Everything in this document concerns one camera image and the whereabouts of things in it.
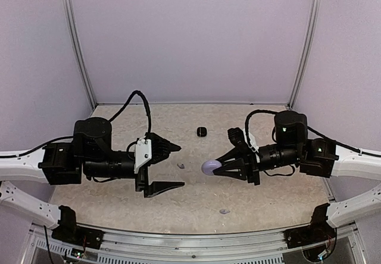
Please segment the purple charging case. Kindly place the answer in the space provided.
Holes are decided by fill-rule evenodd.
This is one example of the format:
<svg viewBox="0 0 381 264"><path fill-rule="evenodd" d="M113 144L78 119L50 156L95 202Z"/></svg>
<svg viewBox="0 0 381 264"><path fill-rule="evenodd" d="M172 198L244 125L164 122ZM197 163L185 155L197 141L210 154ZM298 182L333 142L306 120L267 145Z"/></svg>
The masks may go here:
<svg viewBox="0 0 381 264"><path fill-rule="evenodd" d="M213 176L214 170L222 166L221 162L217 160L209 160L202 164L201 170L205 175Z"/></svg>

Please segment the black charging case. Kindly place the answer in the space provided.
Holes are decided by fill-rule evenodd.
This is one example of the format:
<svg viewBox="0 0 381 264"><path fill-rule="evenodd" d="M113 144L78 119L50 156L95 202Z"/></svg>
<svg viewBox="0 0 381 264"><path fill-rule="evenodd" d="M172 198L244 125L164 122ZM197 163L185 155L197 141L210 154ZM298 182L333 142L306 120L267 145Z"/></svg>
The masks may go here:
<svg viewBox="0 0 381 264"><path fill-rule="evenodd" d="M196 134L198 137L206 137L207 136L207 128L206 127L198 127L196 129Z"/></svg>

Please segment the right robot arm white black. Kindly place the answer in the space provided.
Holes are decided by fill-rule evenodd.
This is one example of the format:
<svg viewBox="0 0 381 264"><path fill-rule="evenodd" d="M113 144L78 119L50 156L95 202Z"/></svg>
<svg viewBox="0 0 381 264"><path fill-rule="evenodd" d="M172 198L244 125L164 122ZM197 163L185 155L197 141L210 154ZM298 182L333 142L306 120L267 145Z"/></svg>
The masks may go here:
<svg viewBox="0 0 381 264"><path fill-rule="evenodd" d="M249 121L255 114L274 116L273 144L259 147L249 132ZM318 137L309 139L308 132ZM216 160L202 164L207 175L218 175L260 184L260 173L290 166L316 177L357 177L380 180L380 152L367 152L313 130L304 114L291 110L274 112L258 109L250 112L244 128L231 128L228 138L233 149Z"/></svg>

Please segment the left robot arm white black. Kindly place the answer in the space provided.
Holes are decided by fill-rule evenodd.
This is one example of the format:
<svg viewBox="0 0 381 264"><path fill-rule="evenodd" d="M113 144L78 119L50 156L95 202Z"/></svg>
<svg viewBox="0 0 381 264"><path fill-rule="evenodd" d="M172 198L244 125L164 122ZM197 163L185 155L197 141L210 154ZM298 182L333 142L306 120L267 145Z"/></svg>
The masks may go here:
<svg viewBox="0 0 381 264"><path fill-rule="evenodd" d="M71 137L59 137L26 152L1 152L1 204L29 215L36 223L59 230L69 242L83 238L76 213L68 206L45 203L13 185L13 181L37 181L51 186L130 179L136 192L152 198L183 187L183 182L149 182L148 168L181 150L148 131L125 150L112 149L112 125L105 118L79 120Z"/></svg>

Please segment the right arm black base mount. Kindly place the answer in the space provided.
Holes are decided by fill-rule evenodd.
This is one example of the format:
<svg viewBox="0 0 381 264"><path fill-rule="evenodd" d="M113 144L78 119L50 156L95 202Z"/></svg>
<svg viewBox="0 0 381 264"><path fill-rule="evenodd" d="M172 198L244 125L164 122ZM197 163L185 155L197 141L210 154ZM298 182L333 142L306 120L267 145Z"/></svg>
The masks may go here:
<svg viewBox="0 0 381 264"><path fill-rule="evenodd" d="M284 231L284 239L289 249L327 241L337 236L337 229L327 222L326 214L329 206L329 203L317 206L309 224Z"/></svg>

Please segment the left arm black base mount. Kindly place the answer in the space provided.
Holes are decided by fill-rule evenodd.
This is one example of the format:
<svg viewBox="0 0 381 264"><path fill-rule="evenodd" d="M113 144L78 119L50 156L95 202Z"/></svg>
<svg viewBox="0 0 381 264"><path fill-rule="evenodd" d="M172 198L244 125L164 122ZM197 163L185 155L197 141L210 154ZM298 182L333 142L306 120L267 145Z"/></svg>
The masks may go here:
<svg viewBox="0 0 381 264"><path fill-rule="evenodd" d="M85 248L100 249L104 232L77 224L76 213L68 206L59 206L58 226L52 229L52 238Z"/></svg>

